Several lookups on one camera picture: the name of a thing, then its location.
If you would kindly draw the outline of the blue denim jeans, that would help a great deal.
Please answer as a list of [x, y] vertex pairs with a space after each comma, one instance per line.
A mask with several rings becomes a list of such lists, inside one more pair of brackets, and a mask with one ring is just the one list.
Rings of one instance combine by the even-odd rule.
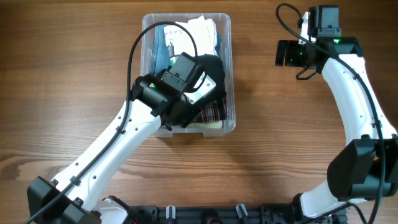
[[[150, 65], [151, 73], [158, 73], [162, 69], [173, 65], [175, 62], [175, 60], [172, 61], [172, 59], [170, 58], [169, 52], [168, 52], [166, 44], [165, 44], [165, 37], [164, 37], [164, 27], [165, 26], [167, 26], [167, 25], [157, 26], [155, 28], [155, 36], [154, 36], [153, 48], [152, 48], [152, 61], [151, 61], [151, 65]], [[191, 34], [189, 33], [189, 31], [186, 30], [184, 27], [182, 27], [179, 24], [177, 24], [176, 26], [183, 29], [189, 35], [189, 37], [192, 40], [194, 49], [195, 49], [195, 55], [198, 55], [195, 41], [194, 41], [193, 37], [191, 36]], [[221, 47], [222, 40], [223, 40], [222, 36], [218, 33], [218, 44], [216, 46], [218, 55], [220, 54], [220, 47]]]

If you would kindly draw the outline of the white graphic t-shirt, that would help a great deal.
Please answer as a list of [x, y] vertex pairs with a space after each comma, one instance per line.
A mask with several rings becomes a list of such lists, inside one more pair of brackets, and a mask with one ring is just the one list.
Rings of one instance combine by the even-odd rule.
[[[200, 16], [196, 19], [190, 19], [188, 22], [177, 22], [177, 24], [188, 30], [193, 37], [198, 56], [205, 54], [218, 56], [216, 50], [218, 33], [216, 24], [212, 19], [205, 19], [204, 16]], [[164, 37], [172, 61], [176, 60], [182, 52], [192, 57], [195, 56], [192, 40], [183, 29], [173, 25], [165, 26]]]

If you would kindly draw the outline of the black garment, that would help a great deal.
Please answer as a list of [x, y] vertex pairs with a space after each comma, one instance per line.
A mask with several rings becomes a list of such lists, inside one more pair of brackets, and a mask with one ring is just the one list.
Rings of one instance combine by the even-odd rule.
[[193, 108], [202, 108], [212, 101], [222, 100], [226, 96], [224, 87], [225, 72], [222, 60], [215, 55], [205, 54], [198, 57], [198, 62], [204, 66], [205, 74], [216, 83], [216, 86], [204, 99], [192, 105]]

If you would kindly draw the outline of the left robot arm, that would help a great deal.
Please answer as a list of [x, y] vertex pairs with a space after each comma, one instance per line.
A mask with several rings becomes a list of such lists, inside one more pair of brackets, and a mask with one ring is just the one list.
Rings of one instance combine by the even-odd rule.
[[28, 223], [127, 223], [129, 206], [101, 198], [125, 160], [162, 126], [188, 113], [189, 94], [202, 96], [205, 68], [199, 56], [183, 52], [156, 75], [127, 83], [127, 98], [117, 117], [71, 165], [52, 180], [37, 177], [28, 186]]

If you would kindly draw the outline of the red navy plaid shirt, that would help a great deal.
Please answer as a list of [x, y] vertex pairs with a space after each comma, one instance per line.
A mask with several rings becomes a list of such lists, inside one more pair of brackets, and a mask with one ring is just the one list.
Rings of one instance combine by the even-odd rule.
[[214, 100], [201, 108], [198, 116], [193, 120], [194, 123], [210, 123], [226, 120], [228, 109], [226, 97]]

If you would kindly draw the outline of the cream cloth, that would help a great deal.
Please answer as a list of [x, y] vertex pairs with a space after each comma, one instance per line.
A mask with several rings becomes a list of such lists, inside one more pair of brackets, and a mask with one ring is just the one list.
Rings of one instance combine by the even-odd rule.
[[212, 121], [208, 123], [191, 123], [187, 126], [187, 128], [221, 129], [222, 126], [222, 121]]

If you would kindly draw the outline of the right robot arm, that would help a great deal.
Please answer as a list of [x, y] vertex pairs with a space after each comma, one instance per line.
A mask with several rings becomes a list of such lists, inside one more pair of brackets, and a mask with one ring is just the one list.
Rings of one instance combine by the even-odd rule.
[[397, 192], [397, 131], [373, 92], [357, 38], [341, 34], [338, 6], [313, 6], [298, 14], [297, 25], [300, 32], [293, 39], [279, 41], [275, 64], [298, 67], [300, 81], [323, 77], [336, 101], [346, 146], [330, 162], [324, 182], [294, 197], [285, 219], [317, 222], [372, 201], [363, 223], [373, 223], [381, 200]]

